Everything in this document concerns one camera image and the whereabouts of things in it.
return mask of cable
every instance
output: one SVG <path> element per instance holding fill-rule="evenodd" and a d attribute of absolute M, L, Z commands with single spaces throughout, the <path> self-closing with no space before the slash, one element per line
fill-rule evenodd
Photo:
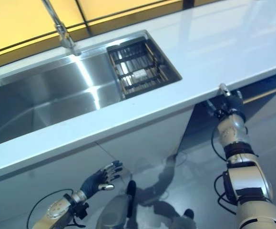
<path fill-rule="evenodd" d="M 214 150 L 214 152 L 216 153 L 217 156 L 219 156 L 219 158 L 221 158 L 223 161 L 227 161 L 226 159 L 224 159 L 222 156 L 219 155 L 219 153 L 216 151 L 215 147 L 214 147 L 214 143 L 213 143 L 213 138 L 214 138 L 214 134 L 215 134 L 215 130 L 217 129 L 219 123 L 215 126 L 215 128 L 212 131 L 212 135 L 211 135 L 211 146 Z"/>
<path fill-rule="evenodd" d="M 71 188 L 65 188 L 65 189 L 61 189 L 61 190 L 58 190 L 58 191 L 55 191 L 55 192 L 51 192 L 50 194 L 46 195 L 45 197 L 41 198 L 40 200 L 37 201 L 37 203 L 34 205 L 34 207 L 32 208 L 32 210 L 30 211 L 29 213 L 29 216 L 28 216 L 28 219 L 27 219 L 27 224 L 26 224 L 26 229 L 29 229 L 29 221 L 30 221 L 30 217 L 32 215 L 32 212 L 34 211 L 34 209 L 36 208 L 36 206 L 42 202 L 45 198 L 55 194 L 55 193 L 58 193 L 58 192 L 63 192 L 63 191 L 71 191 L 71 195 L 73 194 L 73 189 Z"/>
<path fill-rule="evenodd" d="M 223 194 L 221 194 L 219 196 L 219 198 L 217 199 L 217 203 L 225 210 L 227 210 L 228 212 L 232 213 L 233 215 L 236 215 L 236 213 L 232 210 L 230 210 L 229 208 L 227 208 L 225 205 L 222 205 L 222 203 L 220 203 L 220 200 L 223 198 L 223 196 L 225 195 L 225 192 Z"/>
<path fill-rule="evenodd" d="M 76 222 L 75 218 L 73 218 L 73 224 L 68 224 L 66 227 L 70 227 L 70 226 L 77 226 L 78 228 L 85 228 L 85 225 L 80 225 Z"/>
<path fill-rule="evenodd" d="M 215 181 L 214 181 L 214 190 L 215 190 L 216 194 L 217 194 L 219 197 L 220 197 L 221 195 L 220 195 L 219 192 L 217 191 L 216 183 L 217 183 L 218 179 L 221 178 L 222 176 L 223 176 L 223 175 L 219 175 L 218 177 L 216 177 L 216 179 L 215 179 Z M 222 199 L 224 202 L 228 203 L 228 204 L 232 204 L 229 200 L 225 199 L 224 197 L 221 197 L 221 199 Z"/>

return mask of gray floor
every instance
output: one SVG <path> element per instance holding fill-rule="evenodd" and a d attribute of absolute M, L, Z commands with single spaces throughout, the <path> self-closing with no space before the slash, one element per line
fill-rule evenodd
<path fill-rule="evenodd" d="M 276 203 L 276 114 L 261 116 L 247 123 L 252 146 L 260 155 L 260 163 L 274 188 Z M 213 189 L 214 179 L 225 170 L 225 164 L 212 151 L 210 141 L 188 147 L 184 137 L 176 158 L 169 157 L 158 166 L 124 176 L 115 183 L 116 189 L 99 192 L 88 201 L 90 208 L 83 222 L 87 228 L 95 228 L 96 220 L 105 204 L 118 193 L 125 191 L 130 179 L 138 189 L 134 217 L 127 223 L 130 229 L 168 228 L 173 217 L 182 215 L 187 208 L 195 213 L 198 228 L 236 228 L 235 217 L 218 206 Z M 222 148 L 216 142 L 218 151 Z M 221 181 L 219 190 L 223 192 Z M 44 214 L 37 209 L 31 217 L 30 228 Z M 0 223 L 0 229 L 24 228 L 27 215 L 21 215 Z"/>

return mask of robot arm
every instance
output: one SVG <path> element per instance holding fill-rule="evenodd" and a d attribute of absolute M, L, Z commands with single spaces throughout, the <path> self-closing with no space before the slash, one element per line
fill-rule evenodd
<path fill-rule="evenodd" d="M 33 229 L 62 229 L 71 222 L 74 216 L 80 219 L 85 218 L 88 208 L 85 201 L 99 190 L 114 189 L 110 182 L 120 177 L 117 173 L 122 169 L 122 163 L 113 161 L 97 171 L 84 181 L 80 190 L 71 196 L 65 194 L 62 199 L 53 203 Z"/>
<path fill-rule="evenodd" d="M 254 154 L 245 128 L 241 94 L 232 95 L 221 84 L 224 104 L 213 114 L 219 118 L 219 142 L 225 151 L 227 170 L 223 173 L 228 200 L 237 206 L 239 229 L 276 229 L 273 191 Z"/>

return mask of white countertop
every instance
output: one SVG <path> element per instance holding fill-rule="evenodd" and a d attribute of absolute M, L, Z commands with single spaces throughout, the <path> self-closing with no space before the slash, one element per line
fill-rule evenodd
<path fill-rule="evenodd" d="M 79 146 L 276 73 L 276 0 L 225 0 L 78 42 L 84 48 L 147 30 L 182 80 L 0 144 L 0 178 Z M 57 48 L 0 67 L 0 75 L 56 56 Z"/>

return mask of cabinet door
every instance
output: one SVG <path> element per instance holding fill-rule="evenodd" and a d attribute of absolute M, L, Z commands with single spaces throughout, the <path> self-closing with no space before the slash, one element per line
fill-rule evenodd
<path fill-rule="evenodd" d="M 53 191 L 64 188 L 78 190 L 88 176 L 112 161 L 111 156 L 93 143 L 69 152 L 64 158 L 0 181 L 0 222 L 27 214 L 39 199 Z M 63 195 L 62 192 L 55 194 L 41 203 L 38 219 L 45 214 L 48 205 Z M 92 203 L 92 210 L 95 209 L 97 206 Z M 37 220 L 36 215 L 31 218 L 30 228 Z M 26 216 L 20 221 L 21 228 L 25 221 Z"/>
<path fill-rule="evenodd" d="M 178 150 L 193 108 L 99 141 L 131 173 L 162 163 Z"/>

